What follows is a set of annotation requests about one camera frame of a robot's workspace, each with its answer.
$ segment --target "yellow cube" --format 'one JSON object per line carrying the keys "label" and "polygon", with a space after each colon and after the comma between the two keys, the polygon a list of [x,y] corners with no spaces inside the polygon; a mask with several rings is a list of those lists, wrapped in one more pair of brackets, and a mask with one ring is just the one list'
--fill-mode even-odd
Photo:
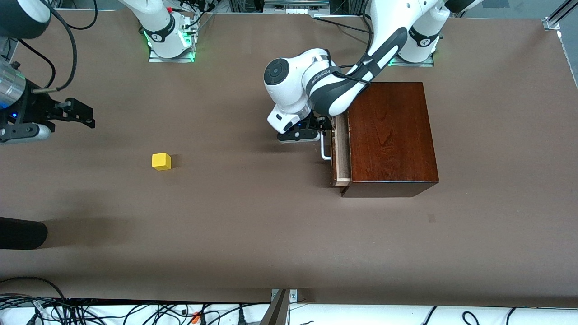
{"label": "yellow cube", "polygon": [[158,171],[167,171],[171,168],[171,157],[166,153],[153,154],[153,168]]}

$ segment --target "wooden cabinet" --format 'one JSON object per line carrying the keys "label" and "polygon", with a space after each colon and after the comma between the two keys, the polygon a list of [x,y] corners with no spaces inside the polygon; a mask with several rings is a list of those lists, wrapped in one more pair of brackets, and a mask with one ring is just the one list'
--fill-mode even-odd
{"label": "wooden cabinet", "polygon": [[422,83],[372,83],[334,118],[332,145],[344,197],[414,197],[439,181]]}

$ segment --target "table surface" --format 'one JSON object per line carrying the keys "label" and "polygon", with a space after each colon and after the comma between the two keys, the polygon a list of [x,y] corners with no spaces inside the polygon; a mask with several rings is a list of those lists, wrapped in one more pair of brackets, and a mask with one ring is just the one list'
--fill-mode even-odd
{"label": "table surface", "polygon": [[[341,198],[319,144],[279,144],[266,122],[271,59],[320,46],[354,63],[363,34],[223,14],[195,63],[149,64],[137,29],[121,10],[74,31],[76,77],[53,98],[91,105],[96,129],[57,123],[47,142],[1,148],[1,215],[51,231],[45,249],[0,252],[1,277],[44,276],[71,297],[250,301],[296,287],[318,302],[578,305],[578,91],[539,20],[451,19],[434,68],[377,78],[424,83],[438,162],[439,184],[397,199]],[[57,20],[30,44],[63,82]],[[16,60],[49,77],[28,50]],[[158,152],[177,167],[152,169]]]}

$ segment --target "black pipe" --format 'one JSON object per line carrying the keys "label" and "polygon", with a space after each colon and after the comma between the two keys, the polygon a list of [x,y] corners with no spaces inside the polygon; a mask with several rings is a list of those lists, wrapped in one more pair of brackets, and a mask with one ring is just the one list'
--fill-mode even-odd
{"label": "black pipe", "polygon": [[0,217],[0,249],[35,249],[48,237],[48,229],[38,221]]}

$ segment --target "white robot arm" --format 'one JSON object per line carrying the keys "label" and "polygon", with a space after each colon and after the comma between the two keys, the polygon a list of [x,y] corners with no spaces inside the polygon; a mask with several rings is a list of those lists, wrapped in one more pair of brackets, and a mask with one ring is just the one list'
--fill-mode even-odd
{"label": "white robot arm", "polygon": [[461,12],[482,1],[373,0],[373,42],[347,73],[341,73],[323,49],[269,63],[265,88],[276,103],[269,123],[284,134],[312,112],[342,114],[397,54],[406,61],[424,61],[435,50],[450,11]]}
{"label": "white robot arm", "polygon": [[191,19],[178,12],[169,13],[162,0],[118,1],[138,18],[150,46],[158,56],[173,58],[192,46],[190,37],[184,36],[191,31]]}

